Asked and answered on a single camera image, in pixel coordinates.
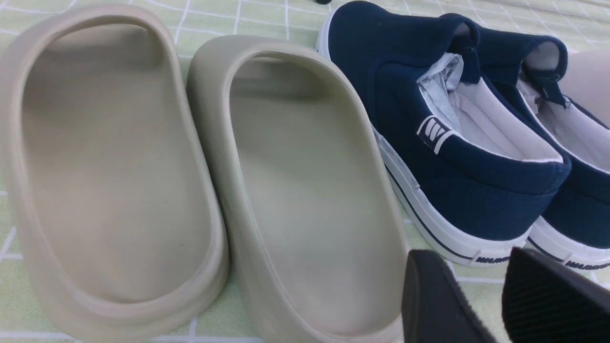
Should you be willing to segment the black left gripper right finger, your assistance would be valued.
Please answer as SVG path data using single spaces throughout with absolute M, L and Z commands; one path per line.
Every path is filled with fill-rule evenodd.
M 608 289 L 527 248 L 513 248 L 502 293 L 513 343 L 607 343 Z

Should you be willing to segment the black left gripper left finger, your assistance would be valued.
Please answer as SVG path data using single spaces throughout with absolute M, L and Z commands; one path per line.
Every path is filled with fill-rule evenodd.
M 431 250 L 410 250 L 403 287 L 406 343 L 496 343 L 477 317 L 455 276 Z

